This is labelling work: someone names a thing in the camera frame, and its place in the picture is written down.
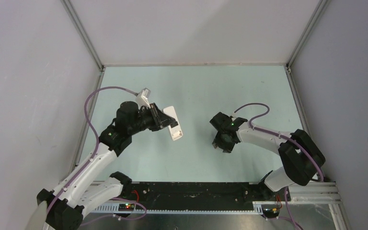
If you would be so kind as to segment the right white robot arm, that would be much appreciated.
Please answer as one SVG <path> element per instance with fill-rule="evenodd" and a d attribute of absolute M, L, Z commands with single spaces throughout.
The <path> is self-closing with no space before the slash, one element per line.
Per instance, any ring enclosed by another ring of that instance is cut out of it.
<path fill-rule="evenodd" d="M 224 153 L 231 153 L 236 144 L 248 143 L 280 157 L 282 166 L 269 172 L 259 182 L 259 193 L 265 200 L 274 199 L 279 190 L 289 185 L 306 186 L 316 174 L 323 179 L 321 167 L 326 158 L 302 129 L 294 132 L 274 131 L 222 112 L 212 117 L 210 124 L 217 131 L 212 145 Z"/>

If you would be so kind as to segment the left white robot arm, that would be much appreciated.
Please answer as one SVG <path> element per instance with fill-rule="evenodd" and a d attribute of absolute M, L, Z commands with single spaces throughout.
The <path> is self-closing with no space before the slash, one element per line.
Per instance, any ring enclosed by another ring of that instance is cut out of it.
<path fill-rule="evenodd" d="M 182 136 L 173 106 L 159 109 L 155 103 L 139 107 L 136 102 L 123 102 L 116 117 L 98 137 L 94 150 L 57 187 L 42 189 L 38 207 L 26 229 L 76 230 L 87 215 L 106 201 L 132 195 L 132 180 L 121 172 L 111 174 L 105 182 L 89 189 L 94 179 L 131 144 L 133 135 L 168 128 L 173 140 Z"/>

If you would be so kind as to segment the white red remote control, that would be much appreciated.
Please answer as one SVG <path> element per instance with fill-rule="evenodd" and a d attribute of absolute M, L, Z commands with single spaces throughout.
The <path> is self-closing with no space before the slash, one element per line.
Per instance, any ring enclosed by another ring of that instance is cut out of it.
<path fill-rule="evenodd" d="M 170 136 L 173 141 L 176 141 L 183 137 L 183 131 L 181 129 L 177 113 L 175 111 L 175 108 L 173 106 L 168 106 L 162 110 L 166 115 L 172 117 L 175 119 L 175 121 L 168 126 Z"/>

